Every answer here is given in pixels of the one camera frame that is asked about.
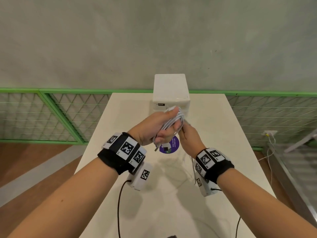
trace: green frame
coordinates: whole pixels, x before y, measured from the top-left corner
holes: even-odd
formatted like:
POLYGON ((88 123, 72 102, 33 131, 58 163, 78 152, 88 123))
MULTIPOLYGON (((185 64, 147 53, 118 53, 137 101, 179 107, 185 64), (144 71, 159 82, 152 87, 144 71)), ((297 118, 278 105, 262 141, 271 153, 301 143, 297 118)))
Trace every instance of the green frame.
MULTIPOLYGON (((85 142, 68 118, 56 105, 50 94, 112 94, 112 93, 152 93, 152 89, 74 89, 74 88, 0 88, 0 93, 36 93, 50 108, 63 126, 76 141, 49 141, 49 140, 0 140, 15 143, 50 143, 85 145, 85 142)), ((317 97, 317 92, 276 92, 276 91, 221 91, 221 90, 189 90, 191 94, 225 94, 226 96, 279 96, 279 97, 317 97)), ((263 147, 254 146, 254 151, 263 151, 263 147)))

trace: forearm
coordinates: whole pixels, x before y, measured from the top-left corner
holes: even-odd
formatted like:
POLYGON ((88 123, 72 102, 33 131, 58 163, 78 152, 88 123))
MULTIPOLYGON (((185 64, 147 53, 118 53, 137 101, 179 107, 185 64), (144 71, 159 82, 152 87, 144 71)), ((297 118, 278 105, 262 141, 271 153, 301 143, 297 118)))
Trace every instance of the forearm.
POLYGON ((114 169, 94 159, 38 206, 9 238, 79 237, 117 177, 114 169))
POLYGON ((317 229, 239 171, 231 168, 217 184, 257 238, 315 238, 317 229))

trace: purple circular sticker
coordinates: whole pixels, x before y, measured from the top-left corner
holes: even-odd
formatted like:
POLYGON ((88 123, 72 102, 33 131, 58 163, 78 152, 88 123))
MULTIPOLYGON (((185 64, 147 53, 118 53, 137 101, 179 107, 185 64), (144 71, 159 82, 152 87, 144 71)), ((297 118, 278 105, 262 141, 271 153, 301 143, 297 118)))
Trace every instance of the purple circular sticker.
POLYGON ((159 151, 164 154, 174 153, 179 148, 179 140, 176 136, 169 143, 161 144, 159 151))

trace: green metal railing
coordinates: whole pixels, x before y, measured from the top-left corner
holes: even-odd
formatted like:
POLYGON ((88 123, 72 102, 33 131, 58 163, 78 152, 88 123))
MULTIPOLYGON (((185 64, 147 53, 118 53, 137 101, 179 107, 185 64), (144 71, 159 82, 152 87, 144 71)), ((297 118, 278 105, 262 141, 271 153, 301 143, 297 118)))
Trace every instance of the green metal railing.
MULTIPOLYGON (((2 115, 0 121, 3 123, 0 142, 87 144, 107 104, 109 95, 152 92, 153 90, 149 89, 0 88, 0 95, 2 95, 0 96, 0 114, 2 115)), ((189 92, 225 94, 250 144, 254 144, 253 150, 261 151, 265 142, 258 138, 260 129, 267 127, 280 129, 278 138, 288 141, 290 134, 285 131, 287 129, 304 135, 317 128, 317 105, 315 105, 317 93, 218 90, 190 90, 189 92), (262 106, 256 106, 260 100, 262 100, 262 106), (310 109, 301 105, 297 107, 296 104, 309 104, 310 109), (254 114, 254 110, 257 111, 257 116, 250 115, 254 114), (291 110, 292 112, 296 110, 300 115, 289 117, 291 110), (287 115, 279 117, 277 114, 281 112, 287 115), (293 119, 293 122, 289 126, 281 126, 278 123, 281 118, 293 119)))

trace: hand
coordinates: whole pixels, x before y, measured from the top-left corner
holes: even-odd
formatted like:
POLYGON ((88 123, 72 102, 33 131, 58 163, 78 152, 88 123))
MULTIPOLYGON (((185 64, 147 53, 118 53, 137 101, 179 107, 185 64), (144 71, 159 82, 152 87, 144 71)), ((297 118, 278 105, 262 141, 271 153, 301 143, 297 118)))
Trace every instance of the hand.
POLYGON ((155 139, 156 144, 164 144, 168 143, 172 140, 175 132, 180 127, 181 122, 180 120, 177 120, 175 124, 166 129, 166 130, 160 130, 163 124, 176 117, 177 113, 179 111, 178 107, 175 107, 173 110, 168 112, 155 112, 148 116, 145 120, 143 120, 141 123, 137 124, 133 128, 131 128, 128 133, 135 139, 137 142, 144 146, 152 143, 153 137, 157 137, 155 139))
POLYGON ((184 126, 178 134, 180 144, 182 145, 185 152, 193 159, 195 159, 196 156, 206 148, 206 146, 201 141, 197 130, 187 122, 184 122, 184 126))

